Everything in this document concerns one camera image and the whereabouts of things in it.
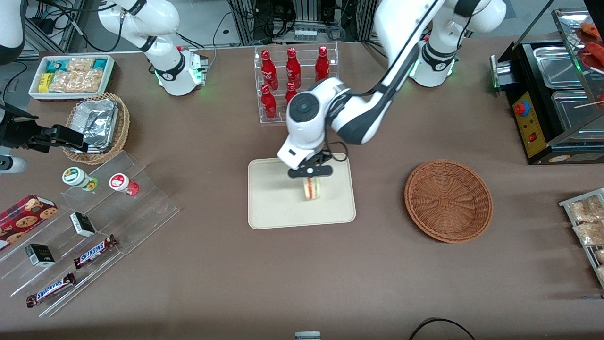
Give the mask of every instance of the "round wicker basket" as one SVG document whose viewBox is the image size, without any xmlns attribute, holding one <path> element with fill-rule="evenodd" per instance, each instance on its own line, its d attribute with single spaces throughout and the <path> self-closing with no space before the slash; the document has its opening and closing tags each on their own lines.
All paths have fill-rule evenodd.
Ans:
<svg viewBox="0 0 604 340">
<path fill-rule="evenodd" d="M 484 181 L 467 166 L 450 160 L 418 166 L 407 180 L 404 195 L 413 222 L 447 243 L 476 239 L 493 216 L 493 200 Z"/>
<path fill-rule="evenodd" d="M 115 122 L 115 132 L 113 137 L 113 145 L 111 149 L 104 154 L 78 154 L 75 152 L 71 152 L 66 148 L 63 148 L 63 152 L 67 155 L 69 159 L 79 163 L 85 163 L 88 165 L 99 165 L 104 162 L 112 159 L 117 155 L 126 144 L 126 139 L 128 138 L 128 129 L 130 128 L 130 113 L 128 112 L 128 108 L 125 106 L 124 102 L 116 95 L 112 93 L 103 93 L 94 97 L 86 98 L 85 100 L 101 100 L 101 99 L 111 99 L 120 105 L 120 110 L 117 115 L 117 122 Z M 67 126 L 71 124 L 71 120 L 74 117 L 74 112 L 76 111 L 77 105 L 71 110 L 71 114 L 67 118 Z"/>
</svg>

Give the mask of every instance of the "brown table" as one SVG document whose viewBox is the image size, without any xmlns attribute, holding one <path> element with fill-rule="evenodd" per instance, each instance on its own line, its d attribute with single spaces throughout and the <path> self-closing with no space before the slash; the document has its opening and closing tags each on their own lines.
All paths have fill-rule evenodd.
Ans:
<svg viewBox="0 0 604 340">
<path fill-rule="evenodd" d="M 31 318 L 0 283 L 0 338 L 406 339 L 441 316 L 478 339 L 601 339 L 604 301 L 579 299 L 600 291 L 557 203 L 602 187 L 603 168 L 525 165 L 511 109 L 490 90 L 488 57 L 510 41 L 464 42 L 444 85 L 408 82 L 377 136 L 350 148 L 354 222 L 274 230 L 247 222 L 248 163 L 275 157 L 287 136 L 258 122 L 253 49 L 220 50 L 207 86 L 184 97 L 157 85 L 142 54 L 115 54 L 111 91 L 132 115 L 126 150 L 182 211 L 50 319 Z M 340 47 L 353 89 L 382 77 L 380 56 Z M 72 106 L 29 109 L 52 124 Z M 66 189 L 60 173 L 75 163 L 62 150 L 15 154 L 30 169 L 0 177 L 0 208 Z M 491 190 L 493 221 L 476 241 L 435 241 L 402 206 L 409 173 L 438 158 L 470 166 Z M 416 339 L 444 335 L 464 339 L 445 324 Z"/>
</svg>

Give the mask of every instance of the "aluminum foil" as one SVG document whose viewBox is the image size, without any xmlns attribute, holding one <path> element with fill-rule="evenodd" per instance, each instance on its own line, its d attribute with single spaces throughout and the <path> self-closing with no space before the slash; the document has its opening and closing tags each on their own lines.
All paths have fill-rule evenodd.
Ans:
<svg viewBox="0 0 604 340">
<path fill-rule="evenodd" d="M 70 129 L 84 135 L 89 153 L 105 153 L 111 149 L 115 122 L 120 106 L 110 99 L 90 100 L 77 106 Z"/>
</svg>

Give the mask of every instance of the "small jar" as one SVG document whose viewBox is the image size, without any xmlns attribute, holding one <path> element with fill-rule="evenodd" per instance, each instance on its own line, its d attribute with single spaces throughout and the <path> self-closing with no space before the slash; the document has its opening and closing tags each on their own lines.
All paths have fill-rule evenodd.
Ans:
<svg viewBox="0 0 604 340">
<path fill-rule="evenodd" d="M 124 174 L 115 174 L 111 176 L 109 186 L 111 189 L 123 192 L 128 196 L 136 195 L 139 189 L 138 183 L 130 180 L 130 178 Z"/>
<path fill-rule="evenodd" d="M 98 185 L 96 178 L 76 166 L 65 170 L 63 173 L 63 182 L 67 185 L 81 188 L 84 191 L 93 191 Z"/>
</svg>

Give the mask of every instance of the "beige tray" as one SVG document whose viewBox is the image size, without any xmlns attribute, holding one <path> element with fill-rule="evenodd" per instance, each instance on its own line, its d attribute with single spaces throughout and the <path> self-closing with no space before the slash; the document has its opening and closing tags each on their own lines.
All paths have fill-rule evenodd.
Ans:
<svg viewBox="0 0 604 340">
<path fill-rule="evenodd" d="M 335 154 L 342 159 L 344 154 Z M 320 177 L 321 196 L 307 201 L 302 179 L 288 177 L 281 160 L 257 159 L 248 166 L 248 223 L 254 229 L 348 223 L 356 217 L 350 163 L 330 160 L 333 175 Z"/>
</svg>

